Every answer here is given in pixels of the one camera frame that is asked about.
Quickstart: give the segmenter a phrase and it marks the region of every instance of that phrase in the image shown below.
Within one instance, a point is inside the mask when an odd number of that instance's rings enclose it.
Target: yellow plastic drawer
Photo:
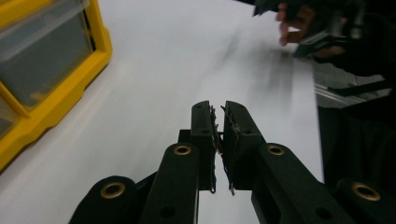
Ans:
[[[112,53],[96,0],[53,0],[8,20],[0,26],[0,171],[64,117]]]

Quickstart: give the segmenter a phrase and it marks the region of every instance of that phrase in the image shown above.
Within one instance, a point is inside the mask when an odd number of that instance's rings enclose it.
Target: hand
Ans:
[[[293,20],[286,21],[286,12],[288,9],[288,4],[281,3],[278,6],[278,12],[276,14],[276,20],[280,21],[279,25],[279,44],[281,46],[286,46],[288,43],[299,43],[304,35],[306,34],[312,20],[315,18],[316,12],[308,7],[302,6],[296,14]],[[290,31],[289,28],[296,28],[298,31]],[[338,46],[331,46],[326,49],[320,49],[314,53],[315,57],[321,59],[329,59],[336,55],[343,54],[345,50]]]

